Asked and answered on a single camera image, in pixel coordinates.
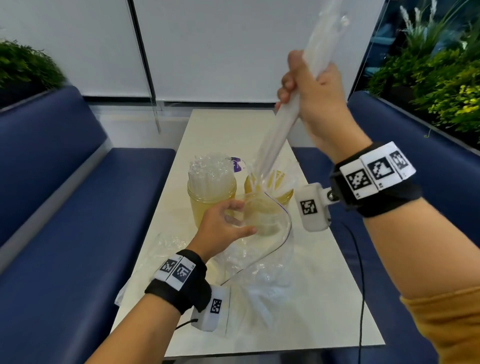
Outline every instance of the black cable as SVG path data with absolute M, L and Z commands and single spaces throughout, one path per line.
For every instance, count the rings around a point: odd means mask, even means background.
M 177 330 L 177 329 L 179 329 L 179 328 L 182 328 L 182 327 L 184 327 L 185 325 L 191 324 L 192 322 L 198 322 L 198 318 L 194 318 L 193 320 L 190 320 L 190 321 L 184 322 L 184 323 L 181 324 L 181 325 L 178 325 L 175 330 Z
M 359 263 L 360 263 L 360 276 L 361 276 L 361 312 L 360 312 L 360 340 L 359 340 L 359 357 L 358 357 L 358 364 L 361 364 L 361 339 L 363 335 L 363 311 L 365 309 L 365 276 L 363 274 L 363 263 L 361 261 L 361 255 L 360 255 L 360 250 L 359 246 L 357 244 L 357 239 L 355 239 L 355 235 L 353 234 L 352 230 L 348 227 L 347 224 L 344 222 L 341 223 L 345 229 L 348 230 L 350 233 L 353 243 L 355 244 L 355 250 L 357 251 L 357 256 L 359 258 Z

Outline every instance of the bundle of straws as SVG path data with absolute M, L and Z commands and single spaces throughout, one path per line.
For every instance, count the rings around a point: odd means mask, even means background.
M 188 171 L 190 190 L 205 200 L 228 196 L 235 184 L 233 161 L 225 154 L 195 157 Z

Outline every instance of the yellow sleeve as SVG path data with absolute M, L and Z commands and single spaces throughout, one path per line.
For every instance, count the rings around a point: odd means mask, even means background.
M 400 298 L 441 364 L 480 363 L 480 287 L 431 298 Z

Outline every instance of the white marker tag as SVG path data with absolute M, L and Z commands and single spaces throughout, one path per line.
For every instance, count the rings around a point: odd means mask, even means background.
M 178 254 L 172 255 L 162 264 L 160 269 L 155 272 L 155 274 L 153 275 L 153 279 L 165 282 L 182 258 L 183 256 Z
M 347 180 L 357 200 L 378 193 L 377 187 L 375 187 L 374 182 L 359 159 L 341 166 L 340 172 Z
M 169 286 L 175 288 L 177 291 L 183 287 L 183 284 L 196 267 L 195 263 L 192 263 L 189 259 L 182 257 L 181 261 L 177 264 L 173 272 L 165 281 Z
M 384 145 L 384 147 L 386 153 L 388 153 L 389 160 L 402 179 L 406 180 L 415 174 L 417 170 L 413 168 L 410 161 L 400 149 L 397 148 L 394 142 L 390 142 Z
M 381 146 L 360 156 L 361 162 L 379 191 L 402 182 L 402 178 L 393 167 L 393 162 L 387 153 L 388 148 L 385 147 Z

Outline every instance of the planter box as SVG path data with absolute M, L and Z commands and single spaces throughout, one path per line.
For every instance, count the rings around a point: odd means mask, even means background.
M 47 88 L 35 82 L 12 82 L 0 88 L 0 109 L 46 91 Z
M 437 122 L 435 114 L 430 114 L 426 110 L 418 110 L 417 105 L 413 105 L 413 92 L 410 87 L 407 86 L 393 86 L 386 87 L 382 98 L 397 105 L 399 108 L 415 115 L 417 118 L 426 121 L 428 124 L 434 125 Z M 449 125 L 435 125 L 435 127 L 443 132 L 451 135 L 452 137 L 464 142 L 472 148 L 480 150 L 480 144 L 478 143 L 480 134 L 475 132 L 457 132 L 454 126 Z

